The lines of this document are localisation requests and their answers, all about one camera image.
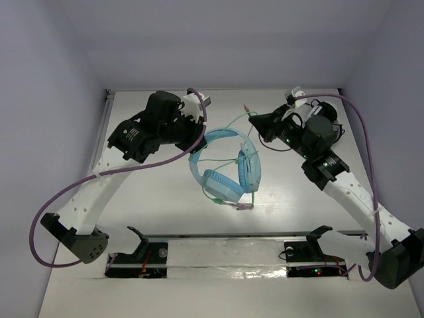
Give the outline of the light blue headphones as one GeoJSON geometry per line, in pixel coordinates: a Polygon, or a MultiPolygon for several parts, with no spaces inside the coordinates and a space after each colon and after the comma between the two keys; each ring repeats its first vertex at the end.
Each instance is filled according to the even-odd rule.
{"type": "Polygon", "coordinates": [[[254,143],[247,134],[233,128],[213,129],[205,134],[207,145],[232,137],[242,139],[236,158],[223,159],[220,161],[221,165],[200,172],[198,164],[203,161],[200,150],[189,157],[189,169],[203,194],[213,203],[227,205],[239,211],[252,210],[255,193],[259,190],[262,178],[260,157],[254,143]],[[237,166],[237,181],[219,171],[231,164],[237,166]]]}

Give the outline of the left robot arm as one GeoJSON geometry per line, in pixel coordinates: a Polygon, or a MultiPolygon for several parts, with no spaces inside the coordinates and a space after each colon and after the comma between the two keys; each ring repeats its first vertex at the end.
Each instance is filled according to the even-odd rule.
{"type": "Polygon", "coordinates": [[[109,236],[97,221],[132,172],[174,162],[205,144],[206,108],[211,100],[194,88],[183,97],[152,93],[144,110],[119,123],[89,176],[48,200],[36,215],[78,263],[89,264],[105,252],[109,236]]]}

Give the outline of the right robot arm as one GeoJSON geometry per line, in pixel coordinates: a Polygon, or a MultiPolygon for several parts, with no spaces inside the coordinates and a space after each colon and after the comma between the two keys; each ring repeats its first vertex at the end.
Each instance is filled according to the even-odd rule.
{"type": "Polygon", "coordinates": [[[332,105],[315,106],[305,117],[282,105],[271,113],[251,115],[249,121],[264,142],[278,138],[304,158],[301,168],[307,179],[343,207],[369,237],[350,237],[323,225],[307,235],[308,257],[351,260],[369,269],[374,279],[391,290],[422,269],[423,229],[412,229],[375,203],[333,152],[338,114],[332,105]]]}

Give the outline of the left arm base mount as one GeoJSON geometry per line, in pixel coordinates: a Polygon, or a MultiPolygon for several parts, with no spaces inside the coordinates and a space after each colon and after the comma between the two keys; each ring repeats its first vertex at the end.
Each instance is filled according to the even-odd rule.
{"type": "Polygon", "coordinates": [[[109,254],[104,271],[107,278],[162,279],[167,278],[168,241],[150,241],[138,229],[128,226],[140,242],[130,253],[109,254]]]}

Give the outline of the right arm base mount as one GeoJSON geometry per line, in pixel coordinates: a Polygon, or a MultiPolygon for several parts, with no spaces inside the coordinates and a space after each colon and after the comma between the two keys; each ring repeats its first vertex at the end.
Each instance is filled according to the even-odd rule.
{"type": "Polygon", "coordinates": [[[318,245],[318,238],[331,227],[323,225],[310,232],[304,241],[284,243],[278,258],[288,265],[289,278],[347,277],[345,260],[324,254],[318,245]]]}

